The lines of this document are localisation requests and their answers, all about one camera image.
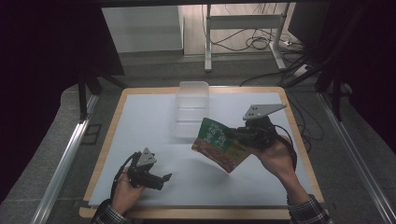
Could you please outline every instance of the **metal frame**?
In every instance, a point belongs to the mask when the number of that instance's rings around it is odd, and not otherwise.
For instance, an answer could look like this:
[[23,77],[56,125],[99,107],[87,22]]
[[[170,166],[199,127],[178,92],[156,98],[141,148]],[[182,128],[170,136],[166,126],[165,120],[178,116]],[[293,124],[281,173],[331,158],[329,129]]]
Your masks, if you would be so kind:
[[37,210],[35,211],[35,215],[33,216],[31,224],[47,222],[52,207],[55,204],[59,192],[61,191],[62,185],[64,184],[64,180],[66,179],[67,173],[70,169],[73,159],[76,156],[82,137],[84,136],[88,124],[90,123],[92,112],[98,98],[99,97],[96,95],[91,96],[87,106],[88,107],[87,118],[83,120],[81,123],[79,123],[76,129],[74,130],[73,135],[70,138],[70,141],[67,144],[67,147],[64,151],[64,154],[62,155],[62,158],[59,161],[58,167],[56,168],[55,173],[53,174],[52,179],[49,182],[49,185],[47,186],[43,198],[41,199],[40,205],[37,207]]
[[290,3],[287,3],[282,14],[274,15],[236,15],[236,16],[210,16],[211,5],[206,9],[206,43],[205,43],[205,71],[212,71],[212,42],[211,30],[229,29],[276,29],[274,41],[269,46],[276,60],[279,70],[285,70],[286,66],[279,54],[277,46],[282,35],[283,26],[287,18]]
[[396,215],[394,209],[389,202],[389,199],[384,194],[383,190],[371,174],[370,169],[367,167],[366,163],[361,157],[359,150],[353,143],[353,140],[349,136],[347,129],[344,127],[344,124],[339,121],[332,112],[331,103],[327,98],[326,94],[318,93],[318,98],[319,101],[322,103],[322,106],[326,110],[326,113],[330,118],[330,121],[332,122],[332,126],[334,127],[335,131],[343,142],[349,158],[352,160],[353,165],[355,166],[359,176],[361,177],[361,181],[363,182],[364,186],[367,188],[367,191],[372,197],[375,206],[379,211],[379,214],[382,216],[385,223],[396,223]]

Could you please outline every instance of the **hand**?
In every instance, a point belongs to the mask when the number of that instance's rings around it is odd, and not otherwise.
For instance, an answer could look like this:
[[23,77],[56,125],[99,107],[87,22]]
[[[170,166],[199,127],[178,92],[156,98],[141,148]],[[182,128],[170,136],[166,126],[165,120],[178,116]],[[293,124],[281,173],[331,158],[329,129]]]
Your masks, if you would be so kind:
[[146,189],[144,186],[132,187],[126,174],[127,171],[128,168],[125,168],[120,175],[114,190],[113,201],[111,202],[111,207],[123,216],[134,207]]
[[276,140],[271,147],[266,149],[255,147],[245,147],[245,149],[257,156],[264,168],[280,180],[288,193],[291,204],[301,204],[309,201],[309,195],[301,186],[293,169],[291,155],[283,143]]
[[[281,137],[290,142],[288,137],[283,135],[281,135]],[[245,147],[245,149],[251,154],[257,156],[257,158],[262,162],[264,168],[277,178],[283,179],[295,174],[292,166],[291,155],[286,146],[280,141],[276,140],[271,147],[266,149],[255,147]]]

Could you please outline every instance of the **clear plastic box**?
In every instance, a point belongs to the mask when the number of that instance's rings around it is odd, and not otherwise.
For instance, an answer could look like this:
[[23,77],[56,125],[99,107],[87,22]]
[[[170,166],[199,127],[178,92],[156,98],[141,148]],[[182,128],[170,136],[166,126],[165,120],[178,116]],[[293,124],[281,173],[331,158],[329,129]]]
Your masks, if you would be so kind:
[[175,136],[197,137],[203,118],[209,115],[209,85],[203,81],[180,82],[175,114]]

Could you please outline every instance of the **shirt sleeve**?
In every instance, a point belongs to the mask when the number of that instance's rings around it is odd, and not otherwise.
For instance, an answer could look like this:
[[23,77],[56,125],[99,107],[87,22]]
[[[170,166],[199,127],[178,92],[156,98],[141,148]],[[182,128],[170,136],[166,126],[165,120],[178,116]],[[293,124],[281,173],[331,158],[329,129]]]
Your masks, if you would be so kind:
[[110,205],[107,206],[106,211],[98,216],[93,224],[125,224],[128,219],[116,212]]
[[320,206],[314,195],[309,195],[310,200],[303,204],[289,204],[292,217],[291,223],[303,224],[333,224],[333,220]]

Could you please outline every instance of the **wooden frame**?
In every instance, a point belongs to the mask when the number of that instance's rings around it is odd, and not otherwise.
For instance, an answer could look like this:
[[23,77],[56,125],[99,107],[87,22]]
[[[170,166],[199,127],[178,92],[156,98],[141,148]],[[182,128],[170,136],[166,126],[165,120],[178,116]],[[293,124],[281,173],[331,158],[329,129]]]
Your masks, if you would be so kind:
[[[105,164],[106,156],[110,150],[113,136],[120,121],[120,115],[124,103],[129,94],[174,94],[178,87],[169,88],[129,88],[122,92],[116,111],[107,131],[105,142],[92,173],[92,178],[84,196],[84,201],[88,202],[92,196],[93,189],[99,179]],[[276,92],[279,94],[283,104],[287,107],[285,112],[292,130],[295,144],[299,148],[299,154],[304,164],[304,168],[311,184],[313,194],[319,203],[324,203],[323,196],[318,186],[311,162],[306,153],[303,139],[300,136],[294,116],[291,112],[290,104],[285,91],[279,87],[210,87],[210,93],[238,93],[238,92]],[[93,217],[95,208],[80,207],[79,214],[82,217]],[[288,209],[262,209],[262,208],[166,208],[166,207],[136,207],[130,211],[127,217],[152,219],[152,218],[183,218],[183,219],[289,219]]]

